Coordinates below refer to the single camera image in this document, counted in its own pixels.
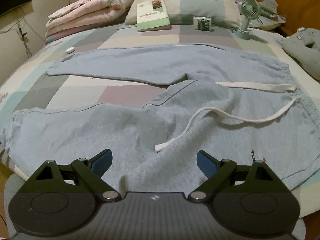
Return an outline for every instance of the gray neck pillow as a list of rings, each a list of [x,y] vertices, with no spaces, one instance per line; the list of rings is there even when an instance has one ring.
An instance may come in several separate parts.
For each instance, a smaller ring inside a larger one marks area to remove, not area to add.
[[[320,81],[320,31],[305,29],[282,41],[282,48],[298,60],[303,69]]]

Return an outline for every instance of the white and green book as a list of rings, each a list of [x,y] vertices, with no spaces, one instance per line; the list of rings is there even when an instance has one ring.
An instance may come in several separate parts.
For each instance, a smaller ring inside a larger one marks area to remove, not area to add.
[[[138,32],[169,30],[170,28],[163,0],[149,0],[137,4]]]

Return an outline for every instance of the drawstring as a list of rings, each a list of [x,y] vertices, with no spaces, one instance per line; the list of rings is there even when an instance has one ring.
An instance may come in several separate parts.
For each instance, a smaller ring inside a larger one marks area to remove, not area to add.
[[[287,84],[283,84],[283,85],[270,85],[270,84],[259,84],[259,83],[250,83],[250,82],[236,82],[236,83],[229,83],[229,82],[217,82],[216,84],[222,85],[222,86],[228,86],[228,87],[234,87],[234,88],[249,88],[249,89],[258,89],[258,90],[263,90],[263,91],[273,91],[273,92],[280,92],[283,90],[289,90],[289,91],[295,91],[296,87],[293,85],[287,85]],[[206,106],[203,108],[200,108],[198,111],[196,111],[196,113],[190,118],[187,127],[185,128],[185,130],[182,132],[182,134],[180,134],[178,137],[176,138],[172,138],[171,140],[165,142],[165,143],[161,143],[158,145],[155,145],[155,151],[159,152],[161,151],[163,148],[167,147],[168,145],[170,145],[173,141],[175,141],[176,139],[180,138],[182,135],[184,135],[191,127],[193,120],[196,118],[196,116],[204,111],[204,110],[210,110],[215,112],[217,115],[224,117],[224,118],[230,118],[230,119],[236,119],[236,120],[240,120],[240,121],[244,121],[244,122],[250,122],[250,123],[264,123],[264,122],[269,122],[272,121],[278,117],[280,117],[282,114],[284,114],[292,105],[295,101],[300,101],[301,98],[300,97],[295,97],[294,99],[292,99],[288,104],[286,104],[284,107],[282,107],[278,112],[276,112],[275,114],[273,114],[270,117],[267,118],[263,118],[263,119],[257,119],[257,120],[252,120],[252,119],[245,119],[242,117],[237,117],[231,114],[228,114],[224,111],[222,111],[221,109],[218,109],[216,107],[211,107],[211,106]]]

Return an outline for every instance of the silver screw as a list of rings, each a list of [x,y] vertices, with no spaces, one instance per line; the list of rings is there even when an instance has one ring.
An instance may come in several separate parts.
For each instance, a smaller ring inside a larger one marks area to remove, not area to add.
[[[195,200],[202,200],[206,197],[206,193],[201,192],[201,191],[194,191],[190,194],[190,197],[195,199]]]
[[[113,190],[106,191],[102,194],[102,196],[106,199],[115,199],[116,197],[118,197],[118,195],[119,194]]]

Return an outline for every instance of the white wall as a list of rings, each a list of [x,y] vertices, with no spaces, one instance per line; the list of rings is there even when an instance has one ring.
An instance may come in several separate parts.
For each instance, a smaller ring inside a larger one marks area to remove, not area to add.
[[[28,47],[35,54],[44,45],[45,24],[47,16],[56,10],[77,0],[32,0],[21,8],[25,12],[25,20],[42,37],[38,37],[31,28],[22,20],[23,32],[27,32]],[[0,17],[0,31],[8,30],[23,16],[22,10],[17,8]],[[16,29],[17,25],[8,33],[0,34],[0,85],[18,68],[28,57],[23,42],[20,40]]]

